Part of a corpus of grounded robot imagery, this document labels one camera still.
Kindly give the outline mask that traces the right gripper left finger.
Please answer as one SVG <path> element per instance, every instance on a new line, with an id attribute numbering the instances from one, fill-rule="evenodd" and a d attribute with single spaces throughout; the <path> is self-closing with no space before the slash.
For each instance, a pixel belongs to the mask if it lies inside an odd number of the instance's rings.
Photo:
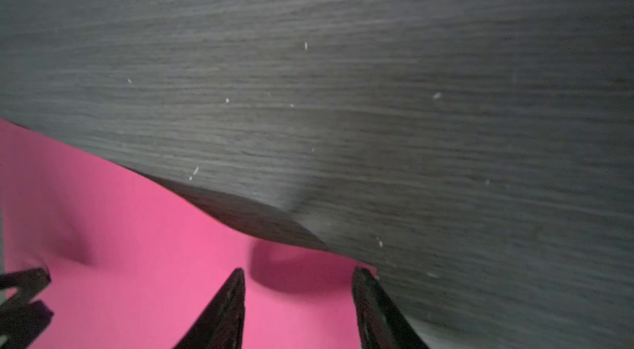
<path id="1" fill-rule="evenodd" d="M 174 349 L 241 349 L 245 291 L 244 270 L 236 268 Z"/>

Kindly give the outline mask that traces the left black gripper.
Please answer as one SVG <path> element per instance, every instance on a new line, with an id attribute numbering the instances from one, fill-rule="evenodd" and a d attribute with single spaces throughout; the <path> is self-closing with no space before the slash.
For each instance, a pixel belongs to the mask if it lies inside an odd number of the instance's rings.
<path id="1" fill-rule="evenodd" d="M 1 303 L 1 348 L 28 348 L 51 324 L 54 313 L 43 301 L 34 301 L 50 283 L 43 268 L 1 274 L 1 290 L 16 290 Z"/>

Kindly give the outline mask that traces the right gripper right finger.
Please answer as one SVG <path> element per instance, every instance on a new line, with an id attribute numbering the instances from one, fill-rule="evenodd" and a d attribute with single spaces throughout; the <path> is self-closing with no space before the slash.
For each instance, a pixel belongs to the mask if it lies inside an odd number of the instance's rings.
<path id="1" fill-rule="evenodd" d="M 352 294 L 362 349 L 429 349 L 368 269 L 355 268 Z"/>

